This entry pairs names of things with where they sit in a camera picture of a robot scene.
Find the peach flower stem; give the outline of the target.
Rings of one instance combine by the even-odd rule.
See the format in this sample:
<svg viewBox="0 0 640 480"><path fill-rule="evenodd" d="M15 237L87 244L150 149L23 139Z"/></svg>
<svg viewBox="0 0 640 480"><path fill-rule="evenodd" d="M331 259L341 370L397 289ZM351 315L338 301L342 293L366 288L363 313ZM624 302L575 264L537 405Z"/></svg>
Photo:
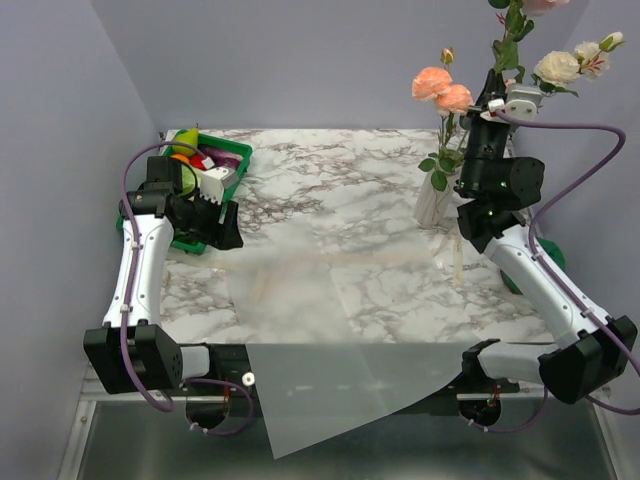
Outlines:
<svg viewBox="0 0 640 480"><path fill-rule="evenodd" d="M449 181L462 167L467 133L461 121L473 101L470 90L453 79L454 61L454 48L443 48L440 65L421 70L414 77L411 87L412 97L431 103L440 118L437 149L418 166L422 172L430 175L428 184L436 192L449 190Z"/></svg>

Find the white flower with leaves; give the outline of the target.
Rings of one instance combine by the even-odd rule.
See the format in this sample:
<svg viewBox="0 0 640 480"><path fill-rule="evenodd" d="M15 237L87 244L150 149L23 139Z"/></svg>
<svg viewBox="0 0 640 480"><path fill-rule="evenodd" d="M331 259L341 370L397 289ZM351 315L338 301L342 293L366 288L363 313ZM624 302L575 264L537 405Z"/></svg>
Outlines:
<svg viewBox="0 0 640 480"><path fill-rule="evenodd" d="M531 74L534 85L547 97L570 94L578 98L574 84L581 78L599 79L610 69L611 54L624 43L624 34L616 31L599 42L581 42L572 52L552 51L534 67Z"/></svg>

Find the white wrapping paper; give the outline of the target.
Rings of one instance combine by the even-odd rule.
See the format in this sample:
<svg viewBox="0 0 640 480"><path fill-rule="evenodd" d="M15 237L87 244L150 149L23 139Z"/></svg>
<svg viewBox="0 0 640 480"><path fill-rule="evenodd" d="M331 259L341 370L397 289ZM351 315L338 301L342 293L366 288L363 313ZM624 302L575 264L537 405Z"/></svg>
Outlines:
<svg viewBox="0 0 640 480"><path fill-rule="evenodd" d="M427 398L474 342L438 334L447 283L416 232L357 244L293 220L212 263L248 332L275 458Z"/></svg>

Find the rose stem with green leaves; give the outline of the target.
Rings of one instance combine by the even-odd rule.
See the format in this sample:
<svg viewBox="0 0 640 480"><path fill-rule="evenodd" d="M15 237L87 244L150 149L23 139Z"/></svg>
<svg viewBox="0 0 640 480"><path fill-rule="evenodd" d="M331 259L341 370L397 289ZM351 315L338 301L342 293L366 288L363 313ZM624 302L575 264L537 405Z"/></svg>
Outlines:
<svg viewBox="0 0 640 480"><path fill-rule="evenodd" d="M568 1L488 0L487 3L496 11L496 17L503 26L502 38L494 40L491 47L494 56L493 71L501 75L514 71L514 81L521 83L526 68L520 63L519 43L535 28L533 17L545 15L568 4Z"/></svg>

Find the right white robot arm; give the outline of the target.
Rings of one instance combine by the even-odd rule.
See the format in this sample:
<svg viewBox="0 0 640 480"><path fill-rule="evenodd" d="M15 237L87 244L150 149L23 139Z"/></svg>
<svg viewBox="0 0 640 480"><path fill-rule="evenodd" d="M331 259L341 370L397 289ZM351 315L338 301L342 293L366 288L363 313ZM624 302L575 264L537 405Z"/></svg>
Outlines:
<svg viewBox="0 0 640 480"><path fill-rule="evenodd" d="M480 392L496 379L543 385L557 400L574 404L619 377L631 356L638 329L626 316L611 317L569 279L544 251L534 221L521 212L541 199L545 166L533 157L504 154L512 126L538 128L541 91L506 85L489 70L476 103L463 117L469 133L455 191L464 239L485 255L535 307L553 336L548 345L488 340L464 355L460 379Z"/></svg>

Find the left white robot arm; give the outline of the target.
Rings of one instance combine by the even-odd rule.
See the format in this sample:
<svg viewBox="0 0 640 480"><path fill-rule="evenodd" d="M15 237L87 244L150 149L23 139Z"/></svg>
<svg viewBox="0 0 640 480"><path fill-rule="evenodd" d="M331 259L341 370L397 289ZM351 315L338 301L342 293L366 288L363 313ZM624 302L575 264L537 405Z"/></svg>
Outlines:
<svg viewBox="0 0 640 480"><path fill-rule="evenodd" d="M187 379L201 395L222 380L203 345L179 345L160 325L164 263L174 235L184 232L218 250L240 248L238 205L225 199L239 180L235 170L209 166L196 174L191 192L183 187L185 164L151 156L146 179L126 194L123 253L113 299L101 327L85 332L83 348L110 394L176 389Z"/></svg>

